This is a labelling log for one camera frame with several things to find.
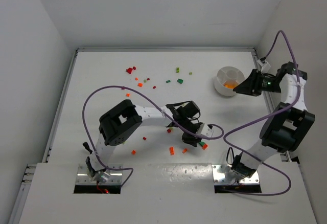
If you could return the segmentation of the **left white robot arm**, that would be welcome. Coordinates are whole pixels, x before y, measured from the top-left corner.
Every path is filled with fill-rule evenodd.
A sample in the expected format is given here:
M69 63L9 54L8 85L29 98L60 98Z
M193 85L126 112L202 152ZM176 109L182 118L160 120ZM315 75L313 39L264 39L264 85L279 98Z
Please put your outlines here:
M200 109L193 101L167 104L160 109L134 105L126 99L99 119L99 137L96 145L83 147L89 152L86 158L87 173L91 180L106 182L106 174L114 167L105 166L116 146L123 144L140 126L178 127L183 131L181 140L194 147L201 139L213 136L213 127L199 122L195 115Z

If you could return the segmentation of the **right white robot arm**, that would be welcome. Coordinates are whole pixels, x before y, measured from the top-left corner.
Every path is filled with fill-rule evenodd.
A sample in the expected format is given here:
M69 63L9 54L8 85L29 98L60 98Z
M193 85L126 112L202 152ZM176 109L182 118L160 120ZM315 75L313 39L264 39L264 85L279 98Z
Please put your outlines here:
M259 140L235 156L231 170L240 177L252 177L259 165L271 156L295 151L315 121L305 105L307 73L285 63L276 75L252 70L249 77L233 90L237 94L259 96L262 92L279 93L280 103L264 123Z

